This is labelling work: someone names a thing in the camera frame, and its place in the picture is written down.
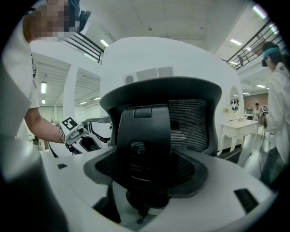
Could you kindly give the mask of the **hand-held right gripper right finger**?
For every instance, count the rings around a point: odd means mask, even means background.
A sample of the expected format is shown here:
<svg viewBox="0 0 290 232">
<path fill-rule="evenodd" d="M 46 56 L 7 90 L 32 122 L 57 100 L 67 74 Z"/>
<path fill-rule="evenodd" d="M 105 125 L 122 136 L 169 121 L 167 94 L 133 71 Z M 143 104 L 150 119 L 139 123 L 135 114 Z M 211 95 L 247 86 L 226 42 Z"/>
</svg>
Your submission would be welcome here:
<svg viewBox="0 0 290 232">
<path fill-rule="evenodd" d="M 191 198 L 172 198 L 142 232 L 244 231 L 263 215 L 277 194 L 239 165 L 205 154 L 189 153 L 208 169 L 205 186 Z M 246 213 L 235 191 L 247 189 L 258 205 Z"/>
</svg>

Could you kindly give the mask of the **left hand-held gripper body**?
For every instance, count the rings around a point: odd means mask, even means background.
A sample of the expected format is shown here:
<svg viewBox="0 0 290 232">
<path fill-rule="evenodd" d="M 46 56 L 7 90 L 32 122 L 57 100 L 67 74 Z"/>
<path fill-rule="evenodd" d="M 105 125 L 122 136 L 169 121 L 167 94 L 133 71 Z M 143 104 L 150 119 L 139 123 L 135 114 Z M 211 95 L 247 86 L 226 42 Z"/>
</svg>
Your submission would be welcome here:
<svg viewBox="0 0 290 232">
<path fill-rule="evenodd" d="M 72 117 L 59 123 L 59 134 L 69 150 L 77 150 L 77 140 L 88 133 L 84 125 Z"/>
</svg>

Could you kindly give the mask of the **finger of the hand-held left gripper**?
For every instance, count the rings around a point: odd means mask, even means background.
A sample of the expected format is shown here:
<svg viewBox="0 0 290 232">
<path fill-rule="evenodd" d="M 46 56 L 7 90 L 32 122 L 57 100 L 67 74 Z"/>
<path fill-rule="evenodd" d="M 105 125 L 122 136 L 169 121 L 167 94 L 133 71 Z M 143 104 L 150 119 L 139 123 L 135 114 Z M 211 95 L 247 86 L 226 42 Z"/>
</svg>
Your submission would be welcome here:
<svg viewBox="0 0 290 232">
<path fill-rule="evenodd" d="M 80 137 L 77 140 L 77 150 L 80 153 L 100 150 L 101 148 L 102 148 L 102 145 L 100 141 L 93 136 L 85 135 L 85 136 Z"/>
</svg>

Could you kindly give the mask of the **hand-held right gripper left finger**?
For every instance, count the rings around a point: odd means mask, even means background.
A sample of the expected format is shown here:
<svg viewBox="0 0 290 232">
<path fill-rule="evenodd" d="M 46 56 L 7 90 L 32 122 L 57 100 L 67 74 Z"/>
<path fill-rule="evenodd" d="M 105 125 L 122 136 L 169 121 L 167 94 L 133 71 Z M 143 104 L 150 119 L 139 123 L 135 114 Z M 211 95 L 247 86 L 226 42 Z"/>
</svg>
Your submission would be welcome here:
<svg viewBox="0 0 290 232">
<path fill-rule="evenodd" d="M 86 203 L 55 159 L 32 143 L 0 138 L 0 229 L 3 232 L 122 232 Z"/>
</svg>

